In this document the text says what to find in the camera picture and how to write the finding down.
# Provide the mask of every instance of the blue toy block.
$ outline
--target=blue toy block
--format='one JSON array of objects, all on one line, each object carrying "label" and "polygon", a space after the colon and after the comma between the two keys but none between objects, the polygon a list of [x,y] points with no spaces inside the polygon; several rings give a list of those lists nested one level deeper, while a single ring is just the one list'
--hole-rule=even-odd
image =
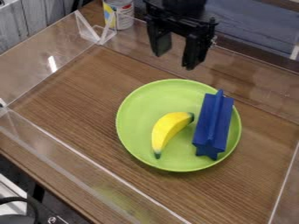
[{"label": "blue toy block", "polygon": [[226,151],[233,106],[234,99],[223,95],[223,90],[217,94],[206,94],[193,138],[197,156],[218,160],[219,153]]}]

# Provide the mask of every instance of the green bowl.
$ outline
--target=green bowl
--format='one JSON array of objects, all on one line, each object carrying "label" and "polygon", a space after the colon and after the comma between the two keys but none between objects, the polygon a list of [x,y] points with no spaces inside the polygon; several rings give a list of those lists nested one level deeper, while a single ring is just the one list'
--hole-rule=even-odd
[{"label": "green bowl", "polygon": [[[193,145],[205,95],[218,90],[191,80],[159,80],[142,86],[123,101],[116,113],[116,132],[128,152],[146,164],[170,172],[194,172],[219,163],[235,150],[242,124],[234,107],[229,129],[227,149],[217,161],[197,157]],[[195,121],[171,139],[160,159],[152,150],[152,128],[156,121],[171,112],[193,112]]]}]

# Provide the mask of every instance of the blue block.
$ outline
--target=blue block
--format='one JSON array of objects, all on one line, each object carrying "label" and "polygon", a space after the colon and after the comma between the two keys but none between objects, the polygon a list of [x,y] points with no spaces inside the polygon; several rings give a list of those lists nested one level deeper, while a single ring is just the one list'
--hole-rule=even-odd
[{"label": "blue block", "polygon": [[217,160],[219,153],[226,151],[233,106],[234,99],[223,95],[223,90],[217,94],[206,94],[193,138],[198,148],[197,156],[209,156]]}]

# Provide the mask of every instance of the banana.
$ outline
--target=banana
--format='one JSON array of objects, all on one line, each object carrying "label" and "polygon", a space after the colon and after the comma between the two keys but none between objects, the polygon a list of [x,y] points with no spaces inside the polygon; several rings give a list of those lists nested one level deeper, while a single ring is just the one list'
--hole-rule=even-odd
[{"label": "banana", "polygon": [[194,113],[187,112],[174,112],[159,119],[152,131],[152,147],[156,159],[160,158],[168,141],[193,121]]}]

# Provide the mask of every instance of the black cable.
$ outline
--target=black cable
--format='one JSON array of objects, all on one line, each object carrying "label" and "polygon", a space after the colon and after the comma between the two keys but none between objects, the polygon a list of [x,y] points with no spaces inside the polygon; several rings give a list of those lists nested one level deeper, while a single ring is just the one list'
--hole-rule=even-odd
[{"label": "black cable", "polygon": [[75,0],[71,7],[71,12],[74,12],[79,7],[80,7],[80,0]]},{"label": "black cable", "polygon": [[24,198],[20,198],[20,197],[3,198],[3,199],[0,199],[0,206],[3,204],[11,203],[11,202],[16,202],[16,201],[26,202],[32,207],[34,216],[35,216],[34,224],[38,224],[39,223],[39,219],[40,219],[40,215],[39,215],[39,210],[38,210],[38,207],[35,205],[35,202],[31,199],[24,199]]}]

